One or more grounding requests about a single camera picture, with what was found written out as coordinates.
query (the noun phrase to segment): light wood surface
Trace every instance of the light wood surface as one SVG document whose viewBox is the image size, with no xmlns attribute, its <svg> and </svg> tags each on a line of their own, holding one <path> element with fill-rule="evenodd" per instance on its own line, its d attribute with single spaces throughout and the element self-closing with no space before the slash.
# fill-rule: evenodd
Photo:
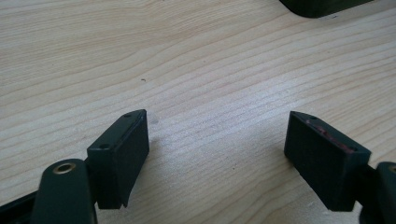
<svg viewBox="0 0 396 224">
<path fill-rule="evenodd" d="M 130 205 L 100 223 L 358 223 L 283 146 L 296 110 L 396 161 L 394 3 L 309 20 L 277 0 L 0 2 L 0 204 L 145 108 Z"/>
</svg>

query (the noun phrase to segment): black plastic part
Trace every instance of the black plastic part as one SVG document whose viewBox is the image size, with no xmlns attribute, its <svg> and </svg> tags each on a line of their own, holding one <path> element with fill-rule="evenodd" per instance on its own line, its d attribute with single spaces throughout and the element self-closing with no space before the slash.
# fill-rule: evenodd
<svg viewBox="0 0 396 224">
<path fill-rule="evenodd" d="M 3 224 L 27 224 L 30 222 L 35 192 L 25 195 L 18 200 L 7 203 L 0 207 L 0 221 Z"/>
<path fill-rule="evenodd" d="M 149 154 L 146 110 L 121 116 L 88 149 L 96 200 L 100 209 L 120 209 Z"/>
<path fill-rule="evenodd" d="M 373 0 L 280 0 L 293 13 L 320 18 Z"/>
<path fill-rule="evenodd" d="M 291 111 L 285 155 L 333 211 L 351 211 L 356 176 L 371 152 L 313 116 Z"/>
<path fill-rule="evenodd" d="M 44 171 L 31 223 L 97 223 L 84 161 L 58 161 Z"/>
<path fill-rule="evenodd" d="M 376 168 L 379 175 L 377 192 L 385 223 L 396 223 L 396 163 L 381 162 Z"/>
</svg>

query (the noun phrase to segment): clamp jaw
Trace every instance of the clamp jaw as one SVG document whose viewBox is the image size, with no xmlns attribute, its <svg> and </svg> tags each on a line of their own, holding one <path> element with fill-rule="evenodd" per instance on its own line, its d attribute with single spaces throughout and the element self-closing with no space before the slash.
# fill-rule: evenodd
<svg viewBox="0 0 396 224">
<path fill-rule="evenodd" d="M 325 121 L 290 112 L 285 155 L 332 211 L 362 206 L 361 223 L 396 223 L 396 163 L 368 165 L 371 151 Z"/>
<path fill-rule="evenodd" d="M 100 209 L 120 209 L 149 154 L 146 110 L 124 114 L 88 147 L 88 158 L 53 163 L 37 192 L 0 207 L 2 223 L 97 223 Z"/>
</svg>

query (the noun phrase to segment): metal grommet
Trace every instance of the metal grommet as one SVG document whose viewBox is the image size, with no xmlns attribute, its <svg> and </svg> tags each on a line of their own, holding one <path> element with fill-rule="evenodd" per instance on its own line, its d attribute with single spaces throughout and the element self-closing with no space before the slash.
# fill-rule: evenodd
<svg viewBox="0 0 396 224">
<path fill-rule="evenodd" d="M 70 171 L 74 170 L 75 168 L 76 168 L 76 165 L 74 163 L 66 162 L 66 163 L 62 163 L 62 164 L 58 165 L 57 167 L 55 167 L 52 172 L 55 173 L 56 175 L 63 175 L 63 174 L 69 173 Z"/>
</svg>

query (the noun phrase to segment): dark green object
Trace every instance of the dark green object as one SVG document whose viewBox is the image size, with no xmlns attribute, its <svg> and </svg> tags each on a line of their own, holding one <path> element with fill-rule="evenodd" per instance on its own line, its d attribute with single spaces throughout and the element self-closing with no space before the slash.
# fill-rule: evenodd
<svg viewBox="0 0 396 224">
<path fill-rule="evenodd" d="M 5 224 L 97 223 L 94 204 L 119 209 L 149 154 L 146 110 L 121 116 L 89 148 L 85 161 L 58 161 L 37 192 L 0 207 Z"/>
<path fill-rule="evenodd" d="M 293 13 L 307 18 L 320 18 L 373 0 L 280 0 Z"/>
<path fill-rule="evenodd" d="M 134 182 L 149 154 L 146 110 L 121 116 L 87 151 L 99 208 L 127 206 Z"/>
<path fill-rule="evenodd" d="M 84 161 L 58 161 L 44 171 L 31 223 L 97 223 Z"/>
<path fill-rule="evenodd" d="M 371 151 L 321 119 L 290 112 L 285 155 L 333 211 L 362 205 L 361 224 L 396 223 L 396 163 L 368 165 Z"/>
</svg>

